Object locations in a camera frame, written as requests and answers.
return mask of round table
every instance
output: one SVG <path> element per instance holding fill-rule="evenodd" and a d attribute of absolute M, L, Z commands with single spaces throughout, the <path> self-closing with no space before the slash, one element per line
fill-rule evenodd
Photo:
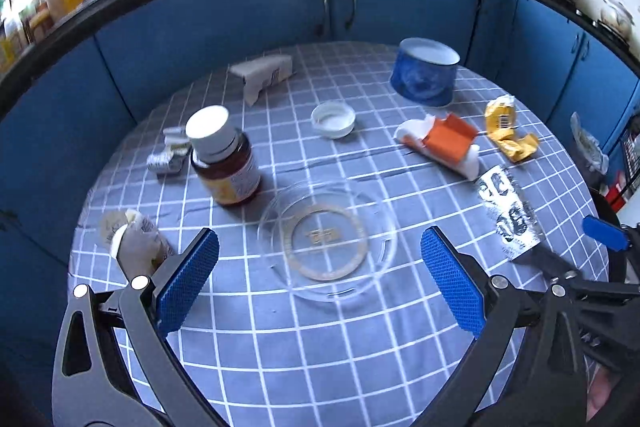
<path fill-rule="evenodd" d="M 278 50 L 293 56 L 295 75 L 260 96 L 242 100 L 242 81 L 215 71 L 174 94 L 124 140 L 90 191 L 70 258 L 70 284 L 94 291 L 126 279 L 100 246 L 96 227 L 107 210 L 136 208 L 183 251 L 202 227 L 220 238 L 220 261 L 180 331 L 169 343 L 213 407 L 235 427 L 409 425 L 428 405 L 464 355 L 472 335 L 460 330 L 420 258 L 420 236 L 438 225 L 459 251 L 488 273 L 517 287 L 543 290 L 541 273 L 508 263 L 495 223 L 474 185 L 396 144 L 395 127 L 423 118 L 425 108 L 390 87 L 396 49 L 364 42 L 329 42 Z M 460 68 L 454 101 L 433 110 L 459 115 L 484 131 L 484 108 L 505 92 Z M 319 102 L 345 99 L 356 130 L 331 141 L 318 137 L 310 115 Z M 162 129 L 185 124 L 205 105 L 223 104 L 248 134 L 262 188 L 245 206 L 213 203 L 191 169 L 156 178 L 146 156 L 163 149 Z M 588 279 L 606 280 L 607 254 L 582 233 L 595 214 L 586 184 L 565 149 L 521 103 L 520 133 L 540 138 L 536 154 L 512 165 L 481 133 L 481 172 L 511 169 L 536 210 L 546 241 Z M 366 293 L 339 305 L 294 298 L 258 257 L 257 223 L 277 190 L 305 179 L 348 177 L 375 185 L 399 225 L 391 268 Z M 516 330 L 482 405 L 495 401 L 521 341 Z M 145 403 L 159 409 L 124 331 L 118 342 Z"/>

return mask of brown glass bottle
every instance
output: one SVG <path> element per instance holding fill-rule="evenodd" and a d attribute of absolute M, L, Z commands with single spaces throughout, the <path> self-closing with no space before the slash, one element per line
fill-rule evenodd
<path fill-rule="evenodd" d="M 201 109 L 187 122 L 186 132 L 193 145 L 191 165 L 219 204 L 243 203 L 257 192 L 260 171 L 251 144 L 230 124 L 226 108 Z"/>

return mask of blue cabinet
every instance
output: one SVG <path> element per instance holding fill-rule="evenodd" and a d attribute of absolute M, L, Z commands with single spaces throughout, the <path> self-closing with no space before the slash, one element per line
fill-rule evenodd
<path fill-rule="evenodd" d="M 481 0 L 465 66 L 495 80 L 506 60 L 518 0 Z"/>
<path fill-rule="evenodd" d="M 138 121 L 215 67 L 329 37 L 328 0 L 154 0 L 97 34 Z"/>
<path fill-rule="evenodd" d="M 444 42 L 465 62 L 478 0 L 331 0 L 335 40 L 398 45 L 407 37 Z"/>
<path fill-rule="evenodd" d="M 569 119 L 575 111 L 582 126 L 606 145 L 636 90 L 638 78 L 612 51 L 589 35 L 547 125 L 562 145 L 572 141 Z"/>
<path fill-rule="evenodd" d="M 577 25 L 551 8 L 534 0 L 518 0 L 497 84 L 546 121 L 569 77 L 581 37 Z"/>
<path fill-rule="evenodd" d="M 1 218 L 0 223 L 0 361 L 50 416 L 53 360 L 66 309 L 66 266 L 10 223 Z"/>
<path fill-rule="evenodd" d="M 66 266 L 87 191 L 133 126 L 94 39 L 85 40 L 0 122 L 0 210 Z"/>

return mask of glass dish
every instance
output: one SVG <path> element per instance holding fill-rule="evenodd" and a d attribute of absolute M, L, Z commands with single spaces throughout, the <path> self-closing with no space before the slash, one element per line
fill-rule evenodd
<path fill-rule="evenodd" d="M 258 244 L 284 288 L 337 301 L 364 292 L 388 269 L 397 248 L 396 219 L 371 185 L 305 180 L 271 200 Z"/>

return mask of bottle label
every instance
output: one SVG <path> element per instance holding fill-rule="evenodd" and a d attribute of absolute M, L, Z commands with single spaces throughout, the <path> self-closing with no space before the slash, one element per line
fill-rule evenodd
<path fill-rule="evenodd" d="M 220 180 L 201 178 L 211 191 L 213 199 L 220 204 L 233 204 L 245 200 L 255 192 L 260 183 L 260 171 L 255 163 L 253 153 L 238 172 Z"/>

